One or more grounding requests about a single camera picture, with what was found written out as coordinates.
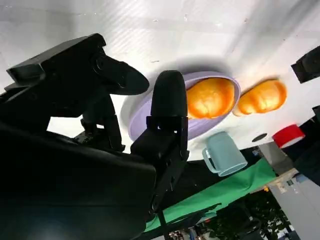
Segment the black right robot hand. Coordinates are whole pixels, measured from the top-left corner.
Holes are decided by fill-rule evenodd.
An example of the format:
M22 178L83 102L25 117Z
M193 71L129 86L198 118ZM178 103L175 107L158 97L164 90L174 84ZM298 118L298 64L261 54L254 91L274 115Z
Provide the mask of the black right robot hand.
M132 240L179 179L189 151L185 81L156 79L146 129L125 153L111 95L149 81L95 33L7 70L0 96L0 237Z

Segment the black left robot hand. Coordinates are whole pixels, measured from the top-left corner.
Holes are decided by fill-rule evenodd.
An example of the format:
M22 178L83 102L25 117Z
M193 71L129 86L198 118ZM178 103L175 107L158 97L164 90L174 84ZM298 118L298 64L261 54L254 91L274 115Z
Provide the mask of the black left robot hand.
M312 49L291 65L298 81L302 84L320 76L320 46Z

